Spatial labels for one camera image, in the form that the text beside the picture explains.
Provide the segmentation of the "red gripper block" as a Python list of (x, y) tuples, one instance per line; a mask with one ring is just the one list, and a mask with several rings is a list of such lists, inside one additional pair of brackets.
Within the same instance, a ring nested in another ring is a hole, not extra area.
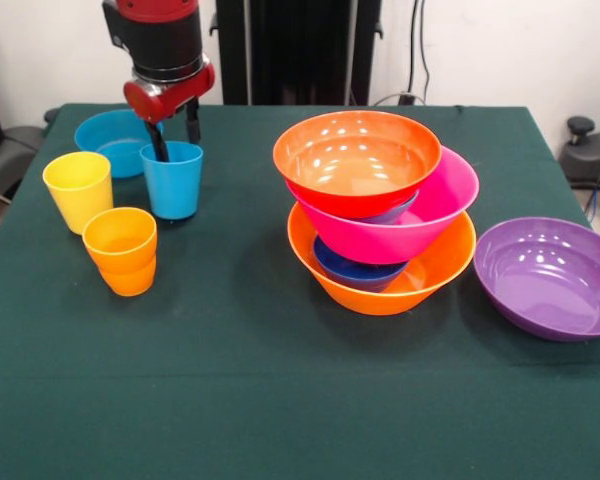
[(168, 150), (158, 123), (186, 109), (186, 129), (189, 142), (201, 139), (198, 116), (199, 98), (215, 83), (215, 69), (204, 63), (192, 76), (166, 83), (135, 78), (123, 86), (125, 99), (135, 114), (143, 119), (158, 162), (169, 161)]

